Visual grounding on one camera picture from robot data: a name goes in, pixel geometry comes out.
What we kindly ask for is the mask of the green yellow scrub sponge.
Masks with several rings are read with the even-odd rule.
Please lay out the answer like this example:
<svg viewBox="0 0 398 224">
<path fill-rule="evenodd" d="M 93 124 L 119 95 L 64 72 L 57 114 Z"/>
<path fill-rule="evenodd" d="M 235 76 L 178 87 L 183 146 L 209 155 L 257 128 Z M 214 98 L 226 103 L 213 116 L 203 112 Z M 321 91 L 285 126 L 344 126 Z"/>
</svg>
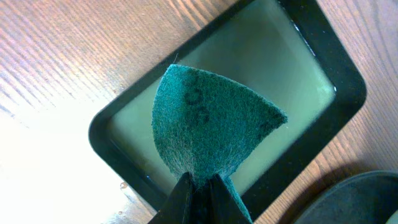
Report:
<svg viewBox="0 0 398 224">
<path fill-rule="evenodd" d="M 188 172 L 200 191 L 219 175 L 250 220 L 230 176 L 287 121 L 275 104 L 234 80 L 171 64 L 155 94 L 151 125 L 157 152 L 175 177 Z"/>
</svg>

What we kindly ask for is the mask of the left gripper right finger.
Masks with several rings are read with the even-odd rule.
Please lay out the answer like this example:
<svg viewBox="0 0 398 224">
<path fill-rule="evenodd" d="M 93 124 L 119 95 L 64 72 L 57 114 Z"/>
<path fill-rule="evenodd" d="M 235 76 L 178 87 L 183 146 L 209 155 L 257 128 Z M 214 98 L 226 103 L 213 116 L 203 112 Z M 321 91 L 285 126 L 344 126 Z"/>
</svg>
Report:
<svg viewBox="0 0 398 224">
<path fill-rule="evenodd" d="M 216 174 L 198 191 L 198 222 L 202 224 L 249 224 L 222 178 Z"/>
</svg>

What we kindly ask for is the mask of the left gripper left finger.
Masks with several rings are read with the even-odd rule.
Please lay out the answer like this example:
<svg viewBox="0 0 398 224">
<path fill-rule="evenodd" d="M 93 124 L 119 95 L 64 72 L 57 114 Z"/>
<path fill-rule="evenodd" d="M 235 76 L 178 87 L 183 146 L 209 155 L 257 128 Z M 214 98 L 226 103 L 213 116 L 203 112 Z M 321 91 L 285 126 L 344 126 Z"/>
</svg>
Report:
<svg viewBox="0 0 398 224">
<path fill-rule="evenodd" d="M 189 172 L 178 180 L 168 199 L 148 224 L 194 224 L 198 222 L 198 194 Z"/>
</svg>

